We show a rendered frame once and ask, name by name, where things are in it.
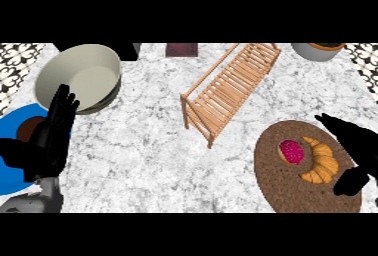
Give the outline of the red jam tart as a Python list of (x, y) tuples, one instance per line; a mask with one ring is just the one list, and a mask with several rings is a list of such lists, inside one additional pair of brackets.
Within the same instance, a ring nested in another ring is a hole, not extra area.
[(291, 165), (299, 165), (305, 159), (305, 151), (294, 140), (282, 140), (278, 145), (281, 159)]

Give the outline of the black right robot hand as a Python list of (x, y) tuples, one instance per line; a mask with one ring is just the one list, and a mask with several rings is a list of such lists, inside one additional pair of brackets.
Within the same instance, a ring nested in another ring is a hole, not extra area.
[(355, 196), (374, 177), (378, 182), (378, 133), (327, 113), (315, 118), (336, 135), (356, 167), (347, 169), (334, 186), (337, 196)]

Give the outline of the beige round bowl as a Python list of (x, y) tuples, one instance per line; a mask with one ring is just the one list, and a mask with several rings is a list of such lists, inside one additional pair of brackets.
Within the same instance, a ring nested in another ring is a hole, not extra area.
[(99, 44), (83, 44), (62, 51), (45, 65), (36, 80), (34, 95), (45, 109), (61, 84), (80, 101), (77, 113), (101, 111), (121, 87), (121, 60), (116, 51)]

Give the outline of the blue round plate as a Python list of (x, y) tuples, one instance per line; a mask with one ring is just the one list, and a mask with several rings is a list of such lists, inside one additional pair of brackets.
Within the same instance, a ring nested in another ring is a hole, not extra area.
[(15, 130), (15, 137), (0, 137), (0, 159), (8, 168), (23, 170), (23, 181), (57, 178), (68, 157), (71, 128), (77, 104), (58, 107), (48, 117), (27, 118)]

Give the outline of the wooden tiered shelf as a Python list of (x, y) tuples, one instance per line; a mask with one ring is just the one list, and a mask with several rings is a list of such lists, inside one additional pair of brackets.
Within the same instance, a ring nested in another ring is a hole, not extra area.
[(191, 100), (191, 93), (238, 46), (238, 43), (232, 45), (197, 83), (181, 95), (185, 128), (189, 128), (189, 126), (197, 128), (207, 139), (209, 148), (213, 147), (216, 138), (254, 92), (257, 85), (271, 73), (281, 55), (281, 49), (275, 43), (248, 43), (215, 76), (195, 99)]

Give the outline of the grey pot with brown rim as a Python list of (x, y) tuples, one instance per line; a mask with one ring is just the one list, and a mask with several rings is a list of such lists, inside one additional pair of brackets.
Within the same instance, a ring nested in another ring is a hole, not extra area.
[(309, 61), (325, 62), (330, 61), (346, 44), (340, 43), (337, 46), (322, 46), (316, 43), (293, 43), (291, 44), (294, 51), (297, 54)]

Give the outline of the golden croissant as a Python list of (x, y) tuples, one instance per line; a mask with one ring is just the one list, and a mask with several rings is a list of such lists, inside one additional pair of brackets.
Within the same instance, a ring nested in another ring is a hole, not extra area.
[(328, 184), (340, 168), (333, 149), (327, 144), (310, 137), (303, 136), (303, 140), (312, 149), (313, 164), (310, 170), (302, 173), (300, 177), (312, 184)]

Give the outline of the dark maroon box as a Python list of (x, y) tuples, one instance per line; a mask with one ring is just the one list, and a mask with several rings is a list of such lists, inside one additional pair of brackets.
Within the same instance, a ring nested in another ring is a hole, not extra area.
[(198, 44), (197, 43), (169, 43), (166, 47), (167, 57), (197, 57)]

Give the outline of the brown round pastry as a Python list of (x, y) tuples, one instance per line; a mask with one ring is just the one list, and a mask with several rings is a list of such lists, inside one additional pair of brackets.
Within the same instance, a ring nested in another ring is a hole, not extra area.
[(23, 142), (28, 142), (37, 125), (45, 121), (43, 116), (34, 116), (28, 118), (18, 127), (17, 139)]

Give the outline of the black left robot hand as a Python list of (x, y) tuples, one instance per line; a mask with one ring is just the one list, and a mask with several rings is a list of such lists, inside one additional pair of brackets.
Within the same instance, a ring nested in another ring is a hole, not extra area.
[(67, 164), (70, 133), (80, 101), (62, 84), (55, 93), (45, 121), (30, 141), (0, 138), (0, 157), (9, 167), (24, 170), (24, 181), (58, 177)]

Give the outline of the brown oval placemat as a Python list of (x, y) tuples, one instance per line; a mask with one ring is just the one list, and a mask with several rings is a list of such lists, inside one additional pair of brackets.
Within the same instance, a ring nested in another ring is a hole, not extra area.
[[(303, 136), (331, 147), (340, 170), (328, 184), (312, 184), (300, 177), (313, 165), (312, 147)], [(303, 149), (305, 158), (299, 165), (288, 164), (279, 157), (278, 146), (284, 140), (294, 140)], [(262, 133), (254, 149), (254, 172), (265, 198), (277, 212), (359, 213), (362, 193), (356, 196), (334, 194), (336, 182), (344, 170), (353, 166), (343, 146), (315, 125), (303, 121), (281, 121)]]

